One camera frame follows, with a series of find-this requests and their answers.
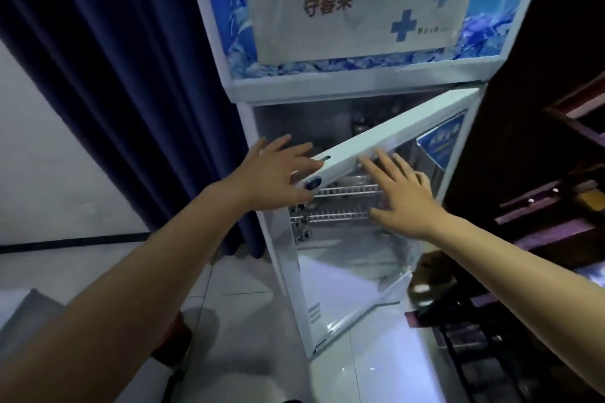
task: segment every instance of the person's right arm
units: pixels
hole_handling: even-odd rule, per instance
[[[389,198],[372,209],[392,231],[435,244],[476,277],[561,360],[605,395],[605,289],[448,214],[430,182],[398,155],[377,151],[384,171],[360,162]]]

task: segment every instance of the refrigerator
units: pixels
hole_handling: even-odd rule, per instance
[[[401,300],[422,243],[368,218],[385,198],[357,158],[397,152],[443,201],[488,80],[531,0],[197,0],[246,140],[314,143],[314,200],[258,212],[309,358]]]

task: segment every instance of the wire shelf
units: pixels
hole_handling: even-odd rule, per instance
[[[294,223],[297,220],[302,220],[306,217],[308,223],[321,223],[321,222],[346,222],[348,220],[366,220],[370,215],[365,211],[338,211],[333,213],[312,213],[304,216],[291,217],[291,221]]]
[[[336,186],[322,188],[314,193],[314,197],[348,196],[350,194],[373,194],[381,191],[378,185]]]

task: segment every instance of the open door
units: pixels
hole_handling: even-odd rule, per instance
[[[382,191],[359,166],[376,147],[397,152],[423,171],[442,201],[470,130],[481,88],[448,91],[315,156],[321,170],[301,183],[314,200],[272,213],[269,249],[291,298],[307,354],[317,354],[360,315],[405,290],[420,257],[419,242],[369,220],[387,208]]]

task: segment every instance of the forearm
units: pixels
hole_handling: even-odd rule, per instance
[[[605,289],[458,217],[443,216],[429,240],[605,394]]]
[[[76,297],[0,371],[0,401],[113,401],[245,212],[226,190],[209,186]]]

